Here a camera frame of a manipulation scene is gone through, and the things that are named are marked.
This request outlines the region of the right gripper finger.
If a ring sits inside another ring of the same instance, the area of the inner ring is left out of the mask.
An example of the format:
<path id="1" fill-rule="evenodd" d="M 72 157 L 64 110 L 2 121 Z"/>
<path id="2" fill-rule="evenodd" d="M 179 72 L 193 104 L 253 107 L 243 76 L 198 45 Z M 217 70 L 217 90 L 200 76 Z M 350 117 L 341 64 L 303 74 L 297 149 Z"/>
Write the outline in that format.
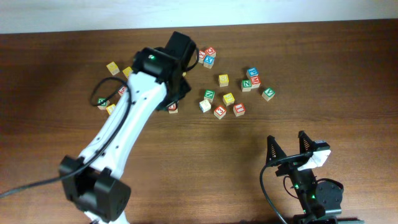
<path id="1" fill-rule="evenodd" d="M 307 136 L 305 131 L 298 132 L 298 139 L 300 145 L 300 153 L 313 152 L 315 150 L 313 141 Z"/>
<path id="2" fill-rule="evenodd" d="M 287 155 L 278 145 L 274 136 L 267 137 L 266 166 L 274 167 L 287 162 Z"/>

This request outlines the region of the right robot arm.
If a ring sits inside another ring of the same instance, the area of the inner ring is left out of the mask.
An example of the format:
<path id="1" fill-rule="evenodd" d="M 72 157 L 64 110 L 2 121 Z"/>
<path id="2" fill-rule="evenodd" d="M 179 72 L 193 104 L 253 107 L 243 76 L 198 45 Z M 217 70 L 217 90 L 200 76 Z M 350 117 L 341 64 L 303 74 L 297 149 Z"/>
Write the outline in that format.
<path id="1" fill-rule="evenodd" d="M 276 167 L 276 176 L 290 179 L 295 191 L 293 198 L 299 201 L 303 210 L 301 215 L 294 215 L 294 223 L 338 223 L 344 186 L 333 179 L 317 179 L 313 173 L 314 168 L 322 167 L 328 159 L 330 145 L 324 140 L 311 140 L 304 131 L 298 132 L 298 140 L 299 153 L 287 156 L 274 136 L 267 137 L 266 163 L 259 175 L 262 192 L 280 221 L 286 223 L 264 187 L 264 171 Z"/>

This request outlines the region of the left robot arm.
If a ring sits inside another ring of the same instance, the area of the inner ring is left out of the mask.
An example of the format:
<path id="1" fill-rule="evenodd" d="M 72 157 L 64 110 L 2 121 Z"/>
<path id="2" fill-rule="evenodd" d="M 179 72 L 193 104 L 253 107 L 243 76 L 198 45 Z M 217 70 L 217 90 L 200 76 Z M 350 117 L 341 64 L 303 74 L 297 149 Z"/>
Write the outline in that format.
<path id="1" fill-rule="evenodd" d="M 165 47 L 144 48 L 133 58 L 126 89 L 94 140 L 58 171 L 67 200 L 92 223 L 126 223 L 131 188 L 120 178 L 130 151 L 154 111 L 168 110 L 190 90 L 183 73 L 198 54 L 196 43 L 174 32 Z"/>

